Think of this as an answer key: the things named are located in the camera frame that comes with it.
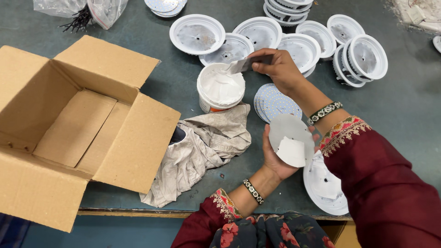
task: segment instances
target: black wire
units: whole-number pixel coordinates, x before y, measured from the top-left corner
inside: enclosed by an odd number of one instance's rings
[[[84,8],[82,10],[76,12],[73,15],[76,15],[76,17],[74,17],[74,19],[71,23],[58,26],[58,27],[65,27],[66,28],[65,30],[63,30],[63,32],[72,28],[72,30],[71,30],[71,33],[72,33],[74,31],[74,29],[76,28],[77,30],[75,31],[75,33],[77,33],[80,29],[81,29],[81,31],[86,30],[86,26],[89,22],[91,22],[93,24],[93,16],[90,13],[89,6],[87,6],[87,4],[84,6]]]

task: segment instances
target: maroon sleeve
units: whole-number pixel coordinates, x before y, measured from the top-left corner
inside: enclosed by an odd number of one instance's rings
[[[182,223],[172,248],[207,248],[215,232],[236,218],[242,218],[223,189],[207,197]]]
[[[383,136],[356,116],[320,143],[341,179],[363,247],[441,247],[441,201]]]

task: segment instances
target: black bangle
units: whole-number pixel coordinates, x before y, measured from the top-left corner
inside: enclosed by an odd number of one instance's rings
[[[259,195],[248,179],[243,180],[243,185],[245,185],[245,187],[250,191],[251,195],[254,197],[254,199],[256,199],[259,205],[262,205],[265,202],[265,200]]]
[[[326,115],[332,113],[333,111],[337,109],[343,108],[343,104],[339,101],[335,101],[324,108],[321,108],[317,112],[315,112],[311,117],[308,119],[308,124],[311,126],[314,126],[314,124],[321,118],[325,117]]]

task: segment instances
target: cardboard box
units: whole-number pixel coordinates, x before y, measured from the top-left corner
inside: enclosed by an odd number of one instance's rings
[[[148,193],[180,113],[139,92],[159,60],[90,36],[0,48],[0,212],[70,232],[89,180]]]

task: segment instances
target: embroidered sleeve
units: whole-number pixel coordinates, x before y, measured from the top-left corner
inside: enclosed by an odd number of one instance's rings
[[[230,200],[227,193],[223,189],[218,189],[214,194],[210,196],[210,199],[216,203],[216,207],[221,214],[224,214],[224,218],[228,219],[228,222],[234,221],[236,218],[243,218],[237,210],[234,203]]]
[[[337,123],[327,132],[319,144],[321,153],[329,157],[334,151],[345,144],[346,139],[352,139],[352,135],[360,135],[372,128],[357,116],[351,116]]]

